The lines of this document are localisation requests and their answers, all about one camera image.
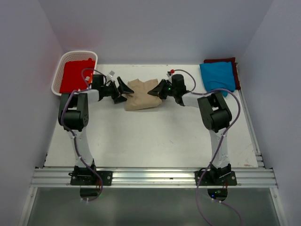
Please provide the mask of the beige polo shirt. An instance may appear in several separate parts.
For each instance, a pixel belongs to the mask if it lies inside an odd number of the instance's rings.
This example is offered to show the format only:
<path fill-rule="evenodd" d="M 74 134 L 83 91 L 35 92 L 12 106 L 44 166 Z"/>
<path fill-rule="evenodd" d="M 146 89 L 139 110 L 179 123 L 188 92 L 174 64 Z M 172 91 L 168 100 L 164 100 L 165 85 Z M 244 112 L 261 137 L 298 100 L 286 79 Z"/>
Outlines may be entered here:
<path fill-rule="evenodd" d="M 140 81 L 135 79 L 129 81 L 127 86 L 134 91 L 133 94 L 127 94 L 127 101 L 125 103 L 124 109 L 126 111 L 137 111 L 148 108 L 158 107 L 162 104 L 162 100 L 157 96 L 149 95 L 148 92 L 151 91 L 158 85 L 157 79 L 152 79 L 148 81 Z"/>

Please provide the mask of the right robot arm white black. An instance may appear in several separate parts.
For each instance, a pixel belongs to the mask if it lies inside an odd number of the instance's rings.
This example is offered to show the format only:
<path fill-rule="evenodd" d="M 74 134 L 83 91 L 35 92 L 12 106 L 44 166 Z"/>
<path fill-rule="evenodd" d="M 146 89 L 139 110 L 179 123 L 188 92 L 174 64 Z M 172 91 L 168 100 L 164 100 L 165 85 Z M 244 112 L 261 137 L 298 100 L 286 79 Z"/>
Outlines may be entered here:
<path fill-rule="evenodd" d="M 170 80 L 162 80 L 149 95 L 166 99 L 173 97 L 181 106 L 195 107 L 200 110 L 204 127 L 209 131 L 212 159 L 209 166 L 195 172 L 196 184 L 199 186 L 222 185 L 231 174 L 228 155 L 227 128 L 232 121 L 232 114 L 221 92 L 198 95 L 186 89 L 181 74 L 171 76 Z"/>

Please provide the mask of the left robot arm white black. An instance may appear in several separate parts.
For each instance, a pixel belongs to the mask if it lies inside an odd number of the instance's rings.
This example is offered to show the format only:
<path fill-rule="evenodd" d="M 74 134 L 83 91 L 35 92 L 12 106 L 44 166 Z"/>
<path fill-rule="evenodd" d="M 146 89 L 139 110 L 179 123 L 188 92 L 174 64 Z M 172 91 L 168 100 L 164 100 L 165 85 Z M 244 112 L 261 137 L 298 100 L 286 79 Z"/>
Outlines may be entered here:
<path fill-rule="evenodd" d="M 97 171 L 87 140 L 89 104 L 111 97 L 115 104 L 125 102 L 124 95 L 134 91 L 118 77 L 113 81 L 102 73 L 93 75 L 86 89 L 63 93 L 60 99 L 58 122 L 68 133 L 75 154 L 75 166 L 69 174 L 73 186 L 102 187 L 104 179 Z"/>

